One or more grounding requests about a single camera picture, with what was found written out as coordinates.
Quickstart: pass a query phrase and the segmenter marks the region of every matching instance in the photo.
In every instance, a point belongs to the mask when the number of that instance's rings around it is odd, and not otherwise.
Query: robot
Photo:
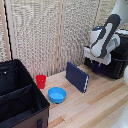
[[[113,11],[104,26],[96,27],[90,36],[90,47],[84,48],[84,56],[99,64],[108,65],[111,62],[110,52],[120,45],[120,37],[114,34],[122,25],[128,22],[128,0],[117,0]],[[128,66],[124,71],[124,80],[128,85]],[[128,104],[120,118],[111,128],[128,128]]]

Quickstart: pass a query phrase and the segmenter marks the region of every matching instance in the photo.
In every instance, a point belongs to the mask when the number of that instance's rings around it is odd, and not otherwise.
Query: black case
[[[121,43],[119,47],[111,52],[112,60],[109,65],[101,64],[98,67],[97,62],[91,63],[91,60],[86,58],[84,64],[90,67],[94,72],[102,73],[114,79],[123,77],[124,70],[128,65],[128,37],[119,35]]]
[[[49,106],[20,60],[0,63],[0,128],[47,128]]]

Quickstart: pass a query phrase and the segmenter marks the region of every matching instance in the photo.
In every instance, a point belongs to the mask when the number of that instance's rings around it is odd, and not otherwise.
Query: cable
[[[116,61],[128,61],[128,60],[118,60],[118,59],[114,59],[114,58],[112,58],[113,60],[116,60]]]

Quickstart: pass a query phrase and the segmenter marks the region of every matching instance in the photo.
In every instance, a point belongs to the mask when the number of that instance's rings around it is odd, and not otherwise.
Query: wooden floor
[[[50,102],[48,128],[110,128],[119,118],[128,102],[128,86],[123,78],[114,80],[101,74],[94,74],[88,67],[79,67],[89,75],[86,93],[79,92],[61,72],[47,78],[46,87],[41,90],[48,99],[48,89],[61,87],[67,97],[61,104]]]

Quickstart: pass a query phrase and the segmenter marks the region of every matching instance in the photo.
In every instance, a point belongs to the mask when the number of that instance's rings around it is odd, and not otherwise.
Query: blue plastic bowl
[[[66,91],[59,87],[53,87],[48,90],[49,100],[53,103],[62,103],[66,97]]]

